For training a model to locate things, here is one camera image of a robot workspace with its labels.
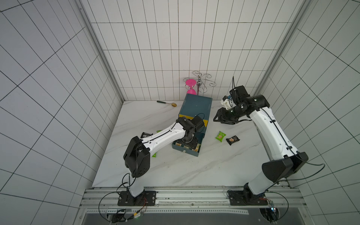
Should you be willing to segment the teal bottom drawer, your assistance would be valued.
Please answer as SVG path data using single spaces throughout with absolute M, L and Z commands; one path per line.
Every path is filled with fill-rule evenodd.
M 183 146 L 177 146 L 176 142 L 183 144 Z M 199 153 L 201 151 L 201 147 L 200 147 L 199 152 L 196 152 L 195 149 L 190 149 L 189 147 L 184 145 L 184 143 L 182 142 L 181 139 L 174 141 L 172 143 L 172 148 L 177 150 L 177 151 L 180 151 L 182 153 L 186 153 L 186 154 L 189 154 L 189 155 L 192 155 L 192 156 L 195 156 L 195 157 L 198 157 Z

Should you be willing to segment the black brown cookie packet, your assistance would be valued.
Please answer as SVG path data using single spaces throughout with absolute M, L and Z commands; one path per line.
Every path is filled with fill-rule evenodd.
M 231 138 L 227 138 L 226 139 L 227 143 L 231 146 L 232 144 L 240 141 L 239 137 L 238 136 L 233 136 Z

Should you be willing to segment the yellow drawer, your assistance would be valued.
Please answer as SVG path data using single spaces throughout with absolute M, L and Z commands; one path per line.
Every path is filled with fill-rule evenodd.
M 204 126 L 207 127 L 208 120 L 205 119 L 205 114 L 204 113 L 199 113 L 199 114 L 197 114 L 195 116 L 187 116 L 187 115 L 179 114 L 179 117 L 186 117 L 187 119 L 190 119 L 190 120 L 194 119 L 197 116 L 200 117 L 203 120 Z

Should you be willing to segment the teal drawer cabinet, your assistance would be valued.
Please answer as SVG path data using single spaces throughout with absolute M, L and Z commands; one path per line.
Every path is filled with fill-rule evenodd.
M 205 114 L 205 119 L 209 122 L 212 107 L 212 98 L 186 94 L 179 114 L 195 116 L 199 113 Z

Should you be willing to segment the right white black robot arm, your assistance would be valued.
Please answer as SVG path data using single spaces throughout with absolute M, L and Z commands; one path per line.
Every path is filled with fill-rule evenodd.
M 273 115 L 263 95 L 250 96 L 244 86 L 230 90 L 221 100 L 214 122 L 235 125 L 247 116 L 256 126 L 270 161 L 262 164 L 261 172 L 242 191 L 228 191 L 231 205 L 267 205 L 265 192 L 284 178 L 297 173 L 308 161 L 290 142 Z

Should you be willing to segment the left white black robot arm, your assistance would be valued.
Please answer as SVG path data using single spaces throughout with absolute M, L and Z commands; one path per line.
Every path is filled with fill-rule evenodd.
M 192 149 L 197 147 L 195 133 L 205 127 L 203 119 L 180 117 L 166 129 L 148 136 L 133 137 L 124 153 L 125 167 L 129 170 L 128 185 L 119 193 L 119 206 L 155 205 L 156 191 L 146 191 L 136 179 L 145 175 L 150 169 L 151 157 L 160 149 L 175 141 L 180 141 Z

